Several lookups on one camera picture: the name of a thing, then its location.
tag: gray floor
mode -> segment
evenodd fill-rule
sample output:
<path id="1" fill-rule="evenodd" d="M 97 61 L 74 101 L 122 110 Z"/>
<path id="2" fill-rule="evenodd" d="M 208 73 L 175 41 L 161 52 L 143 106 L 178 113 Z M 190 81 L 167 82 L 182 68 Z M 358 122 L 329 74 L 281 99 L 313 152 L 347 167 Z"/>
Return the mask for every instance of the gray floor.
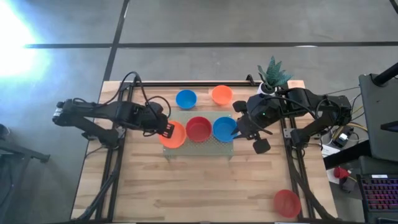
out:
<path id="1" fill-rule="evenodd" d="M 98 100 L 110 49 L 17 49 L 21 44 L 110 44 L 123 0 L 0 2 L 0 123 L 16 141 L 51 154 L 28 168 L 13 223 L 69 219 L 87 141 L 51 121 L 67 98 Z M 131 0 L 121 43 L 397 41 L 388 0 Z M 270 57 L 314 93 L 358 86 L 358 75 L 396 63 L 398 47 L 118 49 L 110 80 L 135 70 L 145 80 L 242 80 Z M 353 98 L 359 90 L 344 94 Z M 364 118 L 358 119 L 364 124 Z M 362 220 L 361 202 L 332 186 L 339 217 Z M 348 213 L 347 208 L 358 208 Z"/>

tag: wooden tabletop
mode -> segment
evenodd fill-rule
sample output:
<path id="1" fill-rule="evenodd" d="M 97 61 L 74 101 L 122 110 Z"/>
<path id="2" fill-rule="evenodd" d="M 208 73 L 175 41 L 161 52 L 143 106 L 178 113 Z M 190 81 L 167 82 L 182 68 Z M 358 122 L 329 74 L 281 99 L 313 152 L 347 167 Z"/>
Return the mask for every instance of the wooden tabletop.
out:
<path id="1" fill-rule="evenodd" d="M 110 99 L 120 82 L 104 82 L 100 103 Z M 289 81 L 289 87 L 304 87 L 303 81 Z M 172 111 L 180 110 L 175 96 L 183 87 L 146 87 L 148 97 L 165 97 Z M 212 87 L 190 87 L 198 97 L 194 111 L 230 111 L 232 102 L 255 95 L 256 87 L 232 87 L 233 100 L 228 106 L 217 106 L 211 99 Z M 166 104 L 155 100 L 164 108 Z M 141 90 L 136 88 L 133 102 L 144 104 Z M 298 128 L 312 122 L 311 116 L 296 118 Z M 110 128 L 111 122 L 95 119 Z M 276 213 L 272 206 L 275 193 L 291 189 L 284 143 L 277 122 L 268 127 L 271 150 L 257 155 L 252 141 L 234 141 L 234 156 L 177 157 L 168 161 L 157 136 L 144 138 L 140 131 L 128 131 L 114 212 L 114 222 L 273 222 L 294 221 Z M 89 143 L 88 152 L 99 142 Z M 72 218 L 78 217 L 100 189 L 106 150 L 89 155 L 85 160 L 76 195 Z M 304 157 L 310 188 L 328 212 L 336 216 L 335 204 L 326 176 L 319 147 L 306 148 Z M 301 192 L 304 216 L 306 205 Z M 108 200 L 103 215 L 108 210 Z"/>

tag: bowl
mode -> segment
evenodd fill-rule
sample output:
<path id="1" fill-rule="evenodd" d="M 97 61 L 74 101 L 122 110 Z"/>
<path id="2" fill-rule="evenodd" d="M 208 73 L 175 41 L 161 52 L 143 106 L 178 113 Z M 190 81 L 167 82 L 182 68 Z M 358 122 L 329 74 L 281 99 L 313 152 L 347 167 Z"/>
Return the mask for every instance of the bowl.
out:
<path id="1" fill-rule="evenodd" d="M 301 202 L 291 190 L 280 190 L 275 194 L 274 208 L 283 217 L 294 218 L 301 211 Z"/>
<path id="2" fill-rule="evenodd" d="M 197 103 L 197 95 L 192 90 L 182 90 L 175 97 L 175 101 L 181 109 L 189 110 Z"/>
<path id="3" fill-rule="evenodd" d="M 211 92 L 213 101 L 218 105 L 227 105 L 232 100 L 232 89 L 225 85 L 216 86 Z"/>
<path id="4" fill-rule="evenodd" d="M 159 135 L 159 141 L 167 148 L 176 149 L 185 142 L 185 138 L 187 138 L 187 133 L 185 132 L 185 128 L 182 124 L 177 121 L 169 121 L 170 124 L 174 124 L 174 130 L 171 138 L 165 138 L 162 135 Z"/>
<path id="5" fill-rule="evenodd" d="M 206 141 L 211 135 L 211 123 L 204 117 L 191 118 L 185 126 L 187 136 L 194 142 Z"/>
<path id="6" fill-rule="evenodd" d="M 213 135 L 221 142 L 231 142 L 236 134 L 231 133 L 236 128 L 236 121 L 230 117 L 220 117 L 213 123 Z"/>

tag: white label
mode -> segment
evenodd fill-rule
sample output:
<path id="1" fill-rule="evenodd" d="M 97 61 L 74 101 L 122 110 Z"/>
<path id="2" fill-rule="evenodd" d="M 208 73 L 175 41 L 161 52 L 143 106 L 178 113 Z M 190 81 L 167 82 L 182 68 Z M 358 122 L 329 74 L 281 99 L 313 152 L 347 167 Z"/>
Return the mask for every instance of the white label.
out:
<path id="1" fill-rule="evenodd" d="M 388 178 L 386 174 L 372 175 L 372 178 Z"/>

